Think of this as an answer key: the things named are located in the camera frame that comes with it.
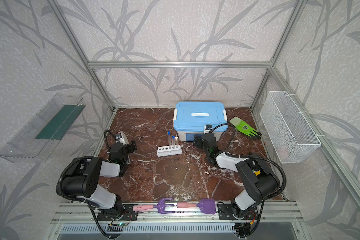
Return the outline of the white plastic storage bin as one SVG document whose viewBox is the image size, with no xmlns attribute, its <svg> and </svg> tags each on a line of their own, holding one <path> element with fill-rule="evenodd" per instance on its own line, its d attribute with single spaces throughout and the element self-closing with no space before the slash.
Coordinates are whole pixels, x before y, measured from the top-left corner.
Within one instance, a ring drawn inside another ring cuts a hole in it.
<svg viewBox="0 0 360 240">
<path fill-rule="evenodd" d="M 218 142 L 221 138 L 221 135 L 224 133 L 224 131 L 217 131 L 215 130 L 213 132 L 213 135 L 214 137 L 216 138 L 216 142 Z M 201 137 L 204 132 L 201 131 L 201 132 L 187 132 L 187 131 L 177 131 L 177 134 L 178 134 L 178 138 L 180 141 L 182 142 L 193 142 L 194 141 L 194 137 Z"/>
</svg>

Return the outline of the blue plastic bin lid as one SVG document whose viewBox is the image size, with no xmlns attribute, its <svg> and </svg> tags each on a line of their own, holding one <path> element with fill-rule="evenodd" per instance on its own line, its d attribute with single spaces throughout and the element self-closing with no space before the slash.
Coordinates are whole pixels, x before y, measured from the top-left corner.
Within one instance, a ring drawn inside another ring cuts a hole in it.
<svg viewBox="0 0 360 240">
<path fill-rule="evenodd" d="M 174 129 L 202 132 L 205 125 L 213 128 L 228 122 L 225 107 L 219 102 L 178 102 L 174 112 Z"/>
</svg>

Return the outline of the test tube blue cap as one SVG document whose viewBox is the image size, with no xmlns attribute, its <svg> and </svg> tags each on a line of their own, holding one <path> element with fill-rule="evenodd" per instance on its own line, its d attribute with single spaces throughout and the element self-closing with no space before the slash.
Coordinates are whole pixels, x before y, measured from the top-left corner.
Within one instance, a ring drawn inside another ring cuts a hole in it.
<svg viewBox="0 0 360 240">
<path fill-rule="evenodd" d="M 168 148 L 171 149 L 172 147 L 171 131 L 167 131 L 167 136 L 168 136 Z"/>
<path fill-rule="evenodd" d="M 176 137 L 172 136 L 172 149 L 176 148 Z"/>
</svg>

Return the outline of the white test tube rack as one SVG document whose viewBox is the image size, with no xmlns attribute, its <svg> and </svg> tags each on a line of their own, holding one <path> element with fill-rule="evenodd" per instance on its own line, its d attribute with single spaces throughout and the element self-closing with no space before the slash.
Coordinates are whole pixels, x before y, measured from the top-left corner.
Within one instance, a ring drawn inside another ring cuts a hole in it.
<svg viewBox="0 0 360 240">
<path fill-rule="evenodd" d="M 158 157 L 179 155 L 181 153 L 182 153 L 182 148 L 180 145 L 163 146 L 163 147 L 158 147 L 158 149 L 157 149 Z"/>
</svg>

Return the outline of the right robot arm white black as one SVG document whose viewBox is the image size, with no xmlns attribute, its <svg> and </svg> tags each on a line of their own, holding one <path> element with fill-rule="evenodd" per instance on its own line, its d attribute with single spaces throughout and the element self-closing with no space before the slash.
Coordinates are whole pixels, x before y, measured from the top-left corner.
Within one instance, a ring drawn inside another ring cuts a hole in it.
<svg viewBox="0 0 360 240">
<path fill-rule="evenodd" d="M 234 216 L 241 218 L 250 208 L 255 208 L 281 194 L 286 187 L 287 177 L 281 166 L 270 159 L 255 154 L 229 153 L 230 142 L 227 143 L 224 151 L 220 150 L 214 131 L 223 126 L 233 125 L 225 123 L 214 128 L 206 125 L 205 132 L 194 137 L 193 145 L 205 151 L 207 162 L 211 165 L 240 175 L 244 190 L 232 200 L 231 204 Z"/>
</svg>

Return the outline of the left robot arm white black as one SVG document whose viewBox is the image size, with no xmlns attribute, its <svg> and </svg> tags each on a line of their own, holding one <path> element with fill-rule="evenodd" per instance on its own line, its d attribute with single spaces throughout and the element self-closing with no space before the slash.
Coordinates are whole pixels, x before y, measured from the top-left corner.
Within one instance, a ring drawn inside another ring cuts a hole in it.
<svg viewBox="0 0 360 240">
<path fill-rule="evenodd" d="M 98 210 L 122 214 L 121 197 L 99 184 L 100 177 L 121 178 L 127 171 L 129 154 L 138 149 L 134 140 L 128 141 L 124 132 L 104 131 L 108 158 L 85 156 L 74 158 L 61 173 L 56 192 L 66 200 L 86 203 Z"/>
</svg>

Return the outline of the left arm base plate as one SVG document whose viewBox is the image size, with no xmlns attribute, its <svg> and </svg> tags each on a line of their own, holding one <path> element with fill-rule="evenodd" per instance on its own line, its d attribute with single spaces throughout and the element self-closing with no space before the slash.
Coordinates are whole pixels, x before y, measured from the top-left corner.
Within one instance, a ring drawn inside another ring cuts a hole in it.
<svg viewBox="0 0 360 240">
<path fill-rule="evenodd" d="M 134 205 L 124 205 L 122 210 L 114 209 L 100 210 L 97 215 L 98 221 L 136 221 L 138 212 L 133 211 Z"/>
</svg>

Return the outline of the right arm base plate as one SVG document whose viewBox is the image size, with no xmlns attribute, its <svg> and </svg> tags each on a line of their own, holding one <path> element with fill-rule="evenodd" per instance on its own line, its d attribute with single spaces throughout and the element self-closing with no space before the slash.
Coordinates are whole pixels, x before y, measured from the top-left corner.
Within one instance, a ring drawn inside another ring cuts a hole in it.
<svg viewBox="0 0 360 240">
<path fill-rule="evenodd" d="M 245 220 L 254 222 L 259 218 L 258 210 L 253 206 L 250 206 L 246 210 L 240 210 L 239 207 L 232 203 L 217 202 L 216 207 L 219 220 Z"/>
</svg>

